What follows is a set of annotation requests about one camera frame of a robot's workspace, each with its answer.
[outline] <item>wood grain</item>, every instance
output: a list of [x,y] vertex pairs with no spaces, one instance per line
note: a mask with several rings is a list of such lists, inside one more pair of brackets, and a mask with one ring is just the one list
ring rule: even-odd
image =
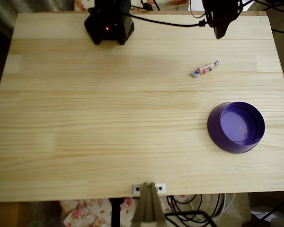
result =
[[[88,13],[87,11],[69,11],[72,13]],[[240,16],[260,16],[262,13],[266,13],[264,11],[242,11]],[[191,15],[190,11],[187,10],[178,10],[178,11],[168,11],[168,10],[161,10],[161,11],[132,11],[132,14],[151,14],[151,15]],[[194,15],[203,15],[204,11],[194,11]]]
[[0,203],[0,227],[27,226],[28,210],[27,202]]
[[[268,17],[239,17],[221,40],[210,27],[134,19],[124,46],[95,46],[87,16],[18,16],[0,84],[0,201],[123,197],[143,182],[168,194],[284,190],[284,78]],[[251,103],[266,122],[245,154],[207,132],[210,111],[229,101]]]

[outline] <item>black wire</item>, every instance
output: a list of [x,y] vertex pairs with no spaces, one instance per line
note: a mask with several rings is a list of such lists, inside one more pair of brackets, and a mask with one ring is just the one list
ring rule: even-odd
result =
[[217,227],[217,225],[214,223],[214,221],[208,216],[207,213],[205,213],[204,211],[201,210],[193,210],[193,211],[184,211],[184,212],[177,212],[177,213],[167,213],[164,214],[165,218],[167,218],[168,216],[179,216],[179,215],[203,215],[205,217],[206,220],[208,220],[208,223],[206,225],[203,225],[201,227],[205,227],[208,224],[211,224],[212,227]]
[[157,7],[158,11],[160,11],[160,8],[159,8],[159,6],[158,6],[158,4],[157,4],[156,0],[153,0],[153,2],[155,3],[155,5],[156,5],[156,7]]
[[[201,199],[200,199],[199,207],[198,207],[197,210],[200,209],[201,204],[202,204],[202,195],[200,195],[200,196],[201,196],[201,197],[200,197]],[[182,212],[182,210],[180,209],[180,207],[177,205],[177,201],[176,201],[175,197],[174,197],[174,196],[171,196],[171,199],[172,199],[172,201],[174,202],[174,204],[175,204],[175,206],[177,207],[177,209],[179,210],[179,212]],[[199,223],[198,221],[194,221],[194,220],[193,220],[193,219],[195,218],[195,216],[196,216],[196,214],[193,215],[191,218],[189,218],[189,217],[187,217],[187,216],[184,216],[186,219],[184,219],[184,218],[182,218],[182,217],[178,217],[178,218],[179,218],[179,219],[182,219],[183,221],[193,221],[193,222],[195,222],[195,223]]]
[[138,9],[144,9],[144,8],[142,8],[142,7],[139,7],[139,6],[133,6],[133,5],[131,5],[131,7],[138,8]]
[[[279,7],[279,6],[284,6],[284,4],[276,4],[276,5],[272,5],[272,6],[275,8],[275,7]],[[272,6],[265,8],[263,11],[267,11],[268,9],[271,9]]]
[[136,19],[139,19],[139,20],[144,20],[144,21],[156,23],[156,24],[170,25],[170,26],[176,26],[176,27],[197,27],[197,26],[205,26],[207,24],[207,21],[205,21],[205,20],[201,20],[201,21],[199,21],[198,24],[192,24],[192,25],[173,24],[173,23],[169,23],[169,22],[150,20],[150,19],[146,19],[146,18],[143,18],[143,17],[137,17],[135,15],[123,13],[123,12],[120,12],[119,14],[124,15],[124,16],[128,16],[128,17],[132,17],[132,18],[136,18]]
[[258,0],[254,0],[254,1],[257,2],[257,3],[259,3],[259,4],[268,6],[268,7],[272,8],[272,9],[275,9],[276,11],[279,11],[279,12],[284,13],[284,10],[282,10],[282,9],[278,9],[278,8],[272,6],[272,5],[269,5],[269,4],[267,4],[267,3],[264,3],[264,2],[261,2],[261,1],[258,1]]
[[266,2],[268,2],[271,5],[273,5],[276,2],[280,2],[280,3],[284,4],[284,0],[266,0]]
[[[248,5],[249,3],[253,2],[254,0],[249,0],[248,2],[242,4],[242,9],[244,6]],[[227,13],[225,13],[222,17],[219,18],[219,23],[215,22],[215,26],[219,26],[227,21],[229,21],[229,16],[233,15],[235,12],[237,12],[237,10],[241,10],[241,7],[237,7],[234,11],[229,11]]]
[[[197,208],[197,210],[195,210],[195,211],[190,211],[190,212],[188,212],[187,214],[193,214],[193,213],[191,213],[191,212],[197,212],[197,213],[195,213],[191,218],[188,218],[186,215],[185,215],[185,212],[182,212],[180,209],[179,209],[179,207],[177,206],[177,208],[179,209],[179,212],[176,212],[176,209],[175,208],[173,208],[171,205],[170,205],[170,203],[169,203],[169,200],[168,200],[168,204],[169,204],[169,206],[170,206],[170,208],[172,209],[172,211],[173,211],[173,213],[174,214],[178,214],[177,215],[177,218],[179,219],[179,221],[184,225],[184,226],[186,226],[186,227],[190,227],[189,225],[187,225],[186,223],[185,223],[185,221],[192,221],[192,222],[195,222],[195,223],[199,223],[198,221],[194,221],[194,220],[192,220],[197,214],[198,214],[198,212],[203,212],[203,211],[200,211],[199,209],[200,209],[200,207],[201,207],[201,204],[202,204],[202,195],[200,195],[201,197],[200,197],[200,203],[199,203],[199,206],[198,206],[198,208]],[[184,216],[185,218],[187,218],[187,220],[185,220],[185,219],[183,219],[183,218],[181,218],[180,217],[180,215],[181,214],[183,214],[182,216]],[[208,221],[208,218],[206,218],[206,221],[204,221],[204,225],[202,225],[202,226],[200,226],[200,227],[206,227],[210,222]]]
[[284,31],[279,31],[279,30],[275,30],[275,29],[271,29],[273,32],[278,32],[278,33],[282,33],[284,34]]
[[189,204],[189,203],[191,203],[194,199],[195,199],[195,197],[197,197],[197,195],[195,195],[190,201],[188,201],[188,202],[179,202],[179,201],[177,201],[177,200],[175,200],[175,202],[177,202],[177,203],[179,203],[179,204]]
[[273,213],[275,213],[278,209],[281,208],[281,206],[284,205],[284,201],[281,202],[278,206],[276,206],[271,212],[269,212],[268,214],[266,214],[263,218],[259,219],[252,227],[257,226],[261,221],[265,220],[268,216],[272,215]]
[[153,2],[155,3],[155,5],[156,5],[158,11],[160,11],[160,8],[159,8],[159,6],[158,6],[156,0],[153,0]]
[[[216,206],[215,206],[215,208],[214,208],[214,210],[213,210],[213,213],[212,213],[212,215],[210,216],[210,218],[217,217],[218,214],[220,213],[220,211],[221,211],[222,208],[223,208],[224,201],[221,203],[221,205],[220,205],[220,207],[219,207],[219,209],[218,209],[218,206],[219,206],[219,203],[220,203],[220,196],[221,196],[221,195],[218,194],[218,200],[217,200]],[[207,222],[206,220],[205,220],[205,221],[192,220],[194,217],[192,217],[192,218],[188,218],[187,216],[184,216],[184,217],[185,217],[186,219],[181,218],[183,221],[193,221],[193,222],[199,223],[199,224],[202,224],[202,223],[206,223],[206,222]]]

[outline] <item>purple bowl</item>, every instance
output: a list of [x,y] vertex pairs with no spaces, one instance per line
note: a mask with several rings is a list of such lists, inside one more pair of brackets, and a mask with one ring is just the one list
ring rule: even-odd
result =
[[241,154],[260,142],[265,132],[265,122],[259,110],[251,104],[229,102],[212,110],[207,129],[220,148]]

